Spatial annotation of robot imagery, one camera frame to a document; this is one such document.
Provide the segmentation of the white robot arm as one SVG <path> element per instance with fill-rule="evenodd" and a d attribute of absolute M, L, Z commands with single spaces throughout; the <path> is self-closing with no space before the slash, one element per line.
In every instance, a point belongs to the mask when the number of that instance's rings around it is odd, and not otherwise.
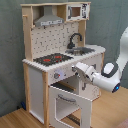
<path fill-rule="evenodd" d="M 115 62 L 106 63 L 101 72 L 93 66 L 78 62 L 74 68 L 83 82 L 88 81 L 101 89 L 116 92 L 120 87 L 122 72 L 128 63 L 128 27 L 120 39 L 120 53 Z"/>

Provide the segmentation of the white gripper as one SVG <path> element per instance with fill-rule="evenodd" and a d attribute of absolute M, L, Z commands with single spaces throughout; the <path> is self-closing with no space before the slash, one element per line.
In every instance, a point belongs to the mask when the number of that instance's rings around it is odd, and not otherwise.
<path fill-rule="evenodd" d="M 93 66 L 89 66 L 81 62 L 73 65 L 73 68 L 77 71 L 83 82 L 92 82 L 99 75 L 99 73 L 94 69 Z"/>

